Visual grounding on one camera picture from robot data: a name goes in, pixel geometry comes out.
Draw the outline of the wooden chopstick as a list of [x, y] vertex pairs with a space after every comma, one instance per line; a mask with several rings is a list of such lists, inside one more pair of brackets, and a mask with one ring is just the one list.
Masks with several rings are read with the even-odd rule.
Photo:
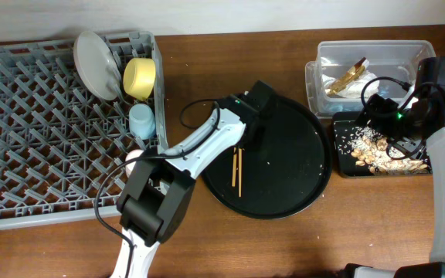
[[232, 167], [232, 187], [236, 187], [236, 174], [237, 174], [237, 148], [233, 148], [233, 167]]
[[243, 183], [243, 179], [242, 179], [242, 154], [243, 154], [243, 150], [241, 148], [238, 148], [238, 154], [237, 154], [237, 158], [238, 158], [238, 196], [239, 198], [242, 197], [242, 183]]

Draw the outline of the nut shells and rice waste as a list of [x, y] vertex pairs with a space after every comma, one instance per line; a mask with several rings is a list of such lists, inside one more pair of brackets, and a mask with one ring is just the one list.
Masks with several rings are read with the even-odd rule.
[[335, 128], [335, 148], [340, 172], [346, 177], [431, 174], [430, 160], [424, 152], [415, 158], [395, 160], [403, 153], [392, 147], [387, 153], [387, 138], [370, 127], [340, 123]]

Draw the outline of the white tissue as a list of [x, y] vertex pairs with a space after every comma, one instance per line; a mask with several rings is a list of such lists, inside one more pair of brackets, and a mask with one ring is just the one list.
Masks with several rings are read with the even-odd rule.
[[374, 78], [376, 78], [376, 75], [366, 70], [358, 79], [349, 83], [343, 90], [339, 91], [338, 93], [331, 93], [330, 87], [333, 82], [336, 81], [336, 79], [331, 76], [322, 75], [324, 90], [328, 96], [347, 99], [358, 99], [361, 96], [363, 87], [367, 84], [368, 81], [371, 81]]

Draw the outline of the brown Nescafe sachet wrapper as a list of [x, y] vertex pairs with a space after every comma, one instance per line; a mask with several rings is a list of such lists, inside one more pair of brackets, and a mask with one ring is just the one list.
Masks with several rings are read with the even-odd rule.
[[369, 61], [363, 57], [354, 66], [352, 66], [341, 78], [334, 81], [329, 88], [325, 90], [327, 95], [334, 95], [342, 91], [351, 82], [357, 80], [369, 66]]

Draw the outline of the light blue plastic cup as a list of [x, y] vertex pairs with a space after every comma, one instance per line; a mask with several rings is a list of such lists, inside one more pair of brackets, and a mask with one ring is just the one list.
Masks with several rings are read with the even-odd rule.
[[138, 103], [129, 110], [130, 132], [142, 140], [150, 140], [155, 136], [155, 116], [152, 109], [144, 103]]

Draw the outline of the yellow plastic bowl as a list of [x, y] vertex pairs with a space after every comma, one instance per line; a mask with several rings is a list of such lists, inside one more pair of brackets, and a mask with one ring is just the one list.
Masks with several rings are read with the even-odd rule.
[[150, 97], [155, 79], [156, 65], [153, 59], [133, 58], [124, 71], [124, 91], [131, 97], [144, 101]]

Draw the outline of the pink plastic cup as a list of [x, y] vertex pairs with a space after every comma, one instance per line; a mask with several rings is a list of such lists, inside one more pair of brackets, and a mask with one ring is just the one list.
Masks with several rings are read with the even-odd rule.
[[[141, 150], [141, 149], [133, 150], [133, 151], [131, 151], [131, 152], [128, 153], [127, 157], [125, 158], [125, 161], [130, 161], [130, 160], [132, 160], [132, 159], [134, 159], [134, 158], [138, 158], [138, 157], [140, 157], [143, 153], [144, 153], [144, 151]], [[133, 162], [131, 162], [130, 164], [127, 164], [127, 165], [125, 166], [125, 173], [126, 173], [126, 176], [127, 176], [128, 178], [130, 177], [131, 172], [132, 172], [133, 169], [134, 169], [134, 165], [135, 165], [135, 162], [133, 161]]]

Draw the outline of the grey round plate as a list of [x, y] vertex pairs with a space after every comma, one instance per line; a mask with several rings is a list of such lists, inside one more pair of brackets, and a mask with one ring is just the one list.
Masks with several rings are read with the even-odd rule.
[[121, 75], [112, 52], [95, 32], [80, 33], [73, 45], [75, 67], [85, 87], [102, 100], [117, 98]]

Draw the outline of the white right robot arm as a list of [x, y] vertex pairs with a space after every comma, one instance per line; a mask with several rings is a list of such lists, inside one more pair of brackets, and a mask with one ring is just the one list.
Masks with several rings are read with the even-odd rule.
[[428, 263], [381, 270], [349, 263], [343, 277], [445, 277], [445, 96], [418, 97], [409, 109], [372, 96], [359, 114], [358, 124], [369, 124], [391, 139], [420, 139], [426, 145], [433, 173], [435, 228]]

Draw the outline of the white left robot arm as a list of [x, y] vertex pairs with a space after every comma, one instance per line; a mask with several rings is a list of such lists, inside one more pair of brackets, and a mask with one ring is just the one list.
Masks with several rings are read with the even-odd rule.
[[275, 97], [214, 100], [207, 120], [162, 154], [144, 152], [131, 166], [117, 210], [121, 249], [115, 277], [146, 277], [160, 244], [172, 237], [187, 212], [196, 179], [224, 151], [255, 138], [276, 109]]

